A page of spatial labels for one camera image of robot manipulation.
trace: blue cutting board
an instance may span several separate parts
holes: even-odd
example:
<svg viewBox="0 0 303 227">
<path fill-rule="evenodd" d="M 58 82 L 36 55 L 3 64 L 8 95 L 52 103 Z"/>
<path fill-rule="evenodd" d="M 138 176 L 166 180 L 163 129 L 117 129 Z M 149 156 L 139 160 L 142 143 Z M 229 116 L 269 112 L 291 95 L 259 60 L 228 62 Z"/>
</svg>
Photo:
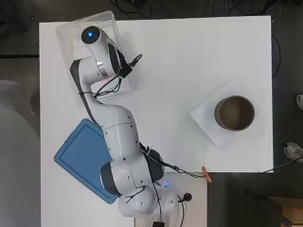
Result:
<svg viewBox="0 0 303 227">
<path fill-rule="evenodd" d="M 57 164 L 110 204 L 116 196 L 102 186 L 100 170 L 111 161 L 103 132 L 88 119 L 79 123 L 55 155 Z"/>
</svg>

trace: gray floor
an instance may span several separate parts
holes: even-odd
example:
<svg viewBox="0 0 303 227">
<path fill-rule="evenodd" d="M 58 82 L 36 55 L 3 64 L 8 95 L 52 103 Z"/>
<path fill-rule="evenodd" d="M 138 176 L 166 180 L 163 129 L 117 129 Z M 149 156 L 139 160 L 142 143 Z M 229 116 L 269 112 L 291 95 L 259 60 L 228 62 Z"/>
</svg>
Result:
<svg viewBox="0 0 303 227">
<path fill-rule="evenodd" d="M 241 9 L 248 12 L 251 1 L 242 4 Z M 84 16 L 105 10 L 112 10 L 117 20 L 129 20 L 119 12 L 110 0 L 15 0 L 22 21 L 29 27 L 29 33 L 10 32 L 0 40 L 0 55 L 3 54 L 39 54 L 39 22 L 72 21 Z M 259 10 L 262 0 L 253 1 L 252 11 Z M 172 18 L 203 17 L 206 0 L 165 0 L 163 4 Z M 303 147 L 303 113 L 296 108 L 294 97 L 303 91 L 303 5 L 291 1 L 278 2 L 282 9 L 280 17 L 273 23 L 273 34 L 278 38 L 281 47 L 281 68 L 273 79 L 273 116 L 274 116 L 274 149 L 275 166 L 287 162 L 282 151 L 286 141 L 294 141 Z M 122 4 L 125 9 L 132 9 Z M 152 8 L 152 19 L 168 18 L 160 1 L 149 1 Z M 206 17 L 224 16 L 225 2 L 211 0 Z M 231 15 L 241 13 L 234 10 Z M 277 67 L 277 45 L 273 41 L 273 70 Z M 0 79 L 19 81 L 26 98 L 17 97 L 23 116 L 39 133 L 39 115 L 29 114 L 28 101 L 39 85 L 39 60 L 0 60 Z M 213 184 L 208 188 L 208 226 L 280 226 L 270 215 L 245 194 L 251 190 L 261 195 L 303 198 L 303 165 L 293 164 L 280 169 L 276 174 L 214 174 Z"/>
</svg>

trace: tabletop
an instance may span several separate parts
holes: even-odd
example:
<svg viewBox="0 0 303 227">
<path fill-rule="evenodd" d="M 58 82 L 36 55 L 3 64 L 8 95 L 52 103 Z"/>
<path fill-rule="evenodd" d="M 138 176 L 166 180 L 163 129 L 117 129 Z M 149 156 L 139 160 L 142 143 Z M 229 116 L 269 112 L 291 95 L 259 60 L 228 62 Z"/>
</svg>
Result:
<svg viewBox="0 0 303 227">
<path fill-rule="evenodd" d="M 109 206 L 96 200 L 53 160 L 70 132 L 87 118 L 74 97 L 56 37 L 62 24 L 40 24 L 42 226 L 134 226 L 132 218 L 117 214 L 116 202 Z M 144 57 L 132 73 L 136 89 L 110 102 L 132 111 L 140 141 L 189 171 L 201 171 L 201 166 L 209 171 L 272 167 L 270 17 L 117 24 L 129 58 L 138 53 Z M 252 79 L 261 90 L 265 126 L 256 138 L 220 150 L 189 114 L 235 75 Z"/>
</svg>

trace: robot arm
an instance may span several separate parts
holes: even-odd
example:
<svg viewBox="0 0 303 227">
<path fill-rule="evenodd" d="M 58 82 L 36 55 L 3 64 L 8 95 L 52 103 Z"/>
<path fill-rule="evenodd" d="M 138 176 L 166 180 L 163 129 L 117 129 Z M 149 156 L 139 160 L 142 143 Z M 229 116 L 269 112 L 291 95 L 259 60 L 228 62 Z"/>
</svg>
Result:
<svg viewBox="0 0 303 227">
<path fill-rule="evenodd" d="M 139 217 L 151 214 L 158 206 L 152 182 L 163 177 L 164 168 L 151 161 L 140 150 L 134 117 L 128 109 L 117 105 L 99 104 L 91 93 L 87 93 L 92 91 L 93 83 L 116 76 L 123 71 L 124 57 L 121 57 L 121 53 L 106 33 L 95 26 L 87 27 L 82 32 L 81 39 L 93 56 L 74 61 L 70 71 L 86 111 L 103 130 L 108 150 L 113 158 L 111 163 L 101 169 L 102 184 L 108 192 L 120 197 L 119 209 L 122 215 Z M 158 152 L 154 150 L 149 155 L 161 160 Z M 174 193 L 165 196 L 168 190 L 159 191 L 163 198 L 168 199 L 168 205 L 161 204 L 163 212 L 177 206 L 177 197 Z"/>
</svg>

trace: transparent plastic box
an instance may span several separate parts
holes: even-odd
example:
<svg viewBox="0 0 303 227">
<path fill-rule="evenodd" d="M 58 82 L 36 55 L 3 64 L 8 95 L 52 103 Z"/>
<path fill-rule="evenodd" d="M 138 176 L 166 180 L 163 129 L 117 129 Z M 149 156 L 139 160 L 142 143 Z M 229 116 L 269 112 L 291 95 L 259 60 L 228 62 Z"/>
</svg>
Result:
<svg viewBox="0 0 303 227">
<path fill-rule="evenodd" d="M 91 56 L 92 53 L 84 46 L 80 36 L 81 33 L 88 27 L 88 26 L 97 26 L 101 28 L 107 35 L 114 41 L 118 50 L 124 54 L 122 47 L 121 47 L 121 37 L 117 28 L 116 19 L 114 14 L 111 11 L 105 11 L 93 16 L 89 16 L 78 21 L 70 22 L 62 26 L 58 26 L 56 29 L 57 37 L 59 40 L 59 44 L 62 51 L 63 60 L 65 63 L 67 75 L 70 79 L 71 86 L 74 91 L 75 98 L 79 105 L 82 105 L 79 91 L 77 86 L 70 74 L 70 66 L 74 60 L 83 59 L 88 56 Z M 104 79 L 103 81 L 97 82 L 92 85 L 92 91 L 96 92 L 98 88 L 100 88 L 105 82 L 109 79 Z M 108 87 L 105 87 L 104 90 L 113 87 L 116 85 L 116 82 L 113 81 Z M 132 90 L 131 86 L 131 79 L 130 77 L 126 77 L 122 80 L 121 87 L 118 93 L 109 94 L 107 96 L 102 96 L 99 99 L 108 99 L 114 96 L 118 96 L 124 94 L 126 92 L 130 92 Z"/>
</svg>

